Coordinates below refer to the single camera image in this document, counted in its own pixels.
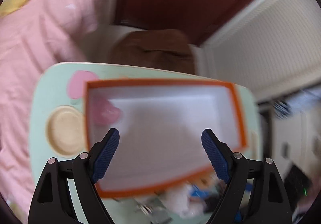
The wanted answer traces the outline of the brown bear plush pouch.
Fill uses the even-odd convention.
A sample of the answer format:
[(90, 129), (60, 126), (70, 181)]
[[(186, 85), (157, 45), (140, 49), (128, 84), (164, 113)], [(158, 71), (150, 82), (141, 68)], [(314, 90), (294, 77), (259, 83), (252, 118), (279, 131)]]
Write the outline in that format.
[(211, 196), (221, 196), (226, 183), (219, 179), (215, 172), (206, 173), (199, 178), (189, 181), (192, 186), (189, 198), (192, 201), (201, 201)]

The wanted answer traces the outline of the white louvered door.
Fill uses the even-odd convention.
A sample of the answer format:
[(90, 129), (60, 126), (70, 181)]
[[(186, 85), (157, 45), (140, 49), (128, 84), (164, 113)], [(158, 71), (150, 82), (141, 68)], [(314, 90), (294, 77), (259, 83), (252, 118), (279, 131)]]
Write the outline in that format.
[(316, 0), (254, 0), (204, 44), (206, 75), (267, 100), (320, 81)]

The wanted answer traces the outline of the pink quilt bed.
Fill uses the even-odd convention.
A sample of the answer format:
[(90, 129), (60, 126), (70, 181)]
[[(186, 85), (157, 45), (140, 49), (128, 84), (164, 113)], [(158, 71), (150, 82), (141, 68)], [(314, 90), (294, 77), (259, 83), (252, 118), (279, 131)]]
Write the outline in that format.
[(35, 189), (28, 148), (34, 89), (42, 73), (85, 62), (80, 43), (96, 31), (107, 0), (30, 0), (1, 18), (1, 194), (23, 223)]

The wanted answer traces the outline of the white cloth bag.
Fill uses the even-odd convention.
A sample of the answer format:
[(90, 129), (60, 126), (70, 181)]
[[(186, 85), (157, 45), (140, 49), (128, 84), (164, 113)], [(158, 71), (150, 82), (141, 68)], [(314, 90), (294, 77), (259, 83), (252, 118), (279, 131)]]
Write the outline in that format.
[(191, 201), (192, 190), (192, 185), (188, 183), (176, 186), (165, 192), (161, 202), (167, 210), (177, 214), (182, 219), (191, 219), (203, 215), (205, 203), (204, 201)]

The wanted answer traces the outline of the pink heart plastic case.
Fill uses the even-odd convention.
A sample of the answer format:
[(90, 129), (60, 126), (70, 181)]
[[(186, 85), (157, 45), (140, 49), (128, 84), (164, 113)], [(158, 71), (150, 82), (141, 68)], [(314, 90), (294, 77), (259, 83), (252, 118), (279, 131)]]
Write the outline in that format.
[(121, 117), (121, 110), (101, 95), (94, 95), (90, 103), (93, 122), (98, 126), (116, 123)]

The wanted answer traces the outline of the orange cardboard box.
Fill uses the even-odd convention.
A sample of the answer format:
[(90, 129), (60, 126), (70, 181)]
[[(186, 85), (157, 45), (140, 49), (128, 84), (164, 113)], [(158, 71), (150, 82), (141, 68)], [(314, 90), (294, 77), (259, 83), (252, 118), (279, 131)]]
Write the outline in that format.
[[(121, 110), (113, 124), (93, 122), (91, 101), (101, 95)], [(87, 145), (109, 129), (120, 143), (105, 176), (97, 182), (103, 198), (132, 197), (164, 190), (212, 172), (201, 144), (205, 129), (233, 151), (248, 146), (243, 116), (232, 83), (196, 79), (110, 79), (87, 84)]]

